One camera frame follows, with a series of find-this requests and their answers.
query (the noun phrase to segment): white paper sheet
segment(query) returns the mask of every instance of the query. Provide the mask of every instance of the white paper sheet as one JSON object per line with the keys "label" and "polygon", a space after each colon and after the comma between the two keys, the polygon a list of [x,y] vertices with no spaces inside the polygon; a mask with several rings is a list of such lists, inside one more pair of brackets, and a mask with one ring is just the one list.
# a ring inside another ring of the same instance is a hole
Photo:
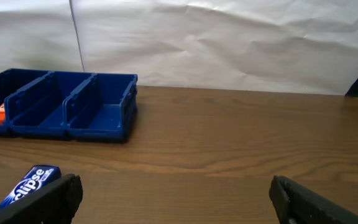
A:
{"label": "white paper sheet", "polygon": [[358,0],[76,0],[86,71],[140,85],[343,95]]}
{"label": "white paper sheet", "polygon": [[82,71],[68,0],[0,0],[0,72]]}

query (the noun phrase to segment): wooden table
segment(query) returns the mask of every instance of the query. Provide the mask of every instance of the wooden table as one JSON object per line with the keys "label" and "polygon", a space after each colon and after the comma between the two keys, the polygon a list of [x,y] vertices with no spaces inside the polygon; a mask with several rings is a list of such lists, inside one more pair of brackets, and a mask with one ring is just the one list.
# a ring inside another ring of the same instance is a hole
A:
{"label": "wooden table", "polygon": [[81,176],[73,223],[278,223],[285,175],[358,214],[358,101],[139,87],[126,144],[0,138],[0,202],[34,164]]}

